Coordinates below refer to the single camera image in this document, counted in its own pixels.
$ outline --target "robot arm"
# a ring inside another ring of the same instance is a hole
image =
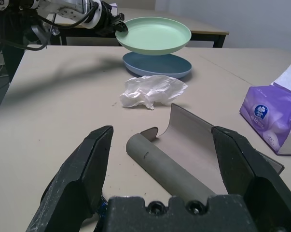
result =
[[[23,35],[30,41],[39,39],[42,44],[49,38],[42,26],[43,21],[60,29],[82,25],[84,28],[94,29],[101,36],[115,31],[128,31],[124,15],[112,15],[111,10],[109,4],[100,0],[0,0],[0,11],[6,15],[19,15]],[[70,26],[57,25],[46,19],[49,13],[69,18],[76,23]]]

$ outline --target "tissue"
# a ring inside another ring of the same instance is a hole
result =
[[[173,77],[156,75],[131,78],[125,82],[125,88],[120,96],[123,107],[143,104],[153,110],[154,102],[170,103],[184,92],[187,85]]]
[[[279,155],[291,155],[291,66],[271,85],[250,87],[240,114]]]

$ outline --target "beige table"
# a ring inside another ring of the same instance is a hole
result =
[[[142,10],[142,9],[130,9],[130,8],[119,8],[118,12],[121,12],[125,15],[125,21],[139,18],[139,17],[164,17],[176,20],[185,24],[190,31],[192,32],[192,41],[213,41],[213,47],[222,47],[224,39],[226,35],[229,35],[229,32],[225,30],[220,30],[216,27],[213,27],[209,24],[205,24],[202,22],[198,22],[192,19],[176,16],[167,12],[157,12],[154,10]],[[50,14],[47,18],[51,21],[53,14]],[[56,23],[62,25],[69,25],[74,23],[74,21],[63,18],[59,15],[56,16]],[[83,28],[82,26],[78,26],[74,29],[65,29],[61,30],[61,40],[62,45],[67,45],[66,37],[100,37],[95,34],[92,30],[88,30]],[[53,37],[51,40],[53,45],[60,45],[59,38]]]
[[[281,177],[291,190],[291,157],[275,155],[239,114],[251,84],[242,80],[241,73],[228,70],[234,67],[222,68],[203,58],[216,50],[249,62],[251,75],[262,72],[268,83],[280,71],[273,75],[256,57],[262,54],[267,58],[264,63],[284,69],[291,54],[271,49],[241,53],[242,49],[184,48],[176,54],[189,60],[193,71],[183,79],[188,88],[175,100],[214,125],[238,131],[256,149],[284,164]],[[119,95],[131,77],[122,64],[127,52],[122,47],[80,46],[25,52],[0,107],[0,232],[26,230],[60,165],[90,131],[104,125],[115,130],[103,187],[106,198],[142,196],[146,204],[153,200],[167,204],[170,195],[126,154],[125,144],[135,133],[153,126],[162,133],[170,107],[153,111],[121,107]],[[90,224],[82,231],[93,229]]]

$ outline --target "plastic bag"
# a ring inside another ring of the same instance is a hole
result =
[[[125,82],[125,88],[120,96],[123,107],[143,104],[153,110],[154,102],[170,103],[184,92],[187,85],[173,77],[156,75],[131,78]]]

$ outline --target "tissue box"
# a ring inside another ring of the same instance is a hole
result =
[[[246,121],[280,155],[291,155],[291,91],[282,81],[290,83],[289,71],[277,79],[279,85],[250,87],[240,109]]]

